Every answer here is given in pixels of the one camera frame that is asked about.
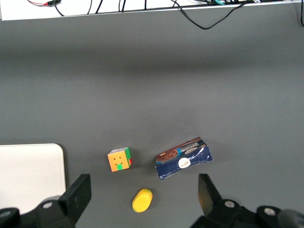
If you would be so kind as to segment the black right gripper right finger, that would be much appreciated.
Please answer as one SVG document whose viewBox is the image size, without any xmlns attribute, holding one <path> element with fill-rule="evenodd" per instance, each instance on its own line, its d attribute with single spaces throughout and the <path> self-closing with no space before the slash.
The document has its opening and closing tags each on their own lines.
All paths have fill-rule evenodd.
<svg viewBox="0 0 304 228">
<path fill-rule="evenodd" d="M 256 228 L 256 214 L 236 201 L 224 199 L 208 174 L 199 175 L 198 198 L 204 215 L 193 228 Z"/>
</svg>

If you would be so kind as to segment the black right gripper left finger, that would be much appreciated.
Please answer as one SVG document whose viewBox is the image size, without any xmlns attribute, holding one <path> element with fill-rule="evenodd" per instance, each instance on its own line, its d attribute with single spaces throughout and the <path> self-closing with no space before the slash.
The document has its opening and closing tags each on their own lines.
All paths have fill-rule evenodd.
<svg viewBox="0 0 304 228">
<path fill-rule="evenodd" d="M 91 178 L 81 174 L 58 199 L 40 203 L 20 216 L 21 228 L 74 228 L 92 197 Z"/>
</svg>

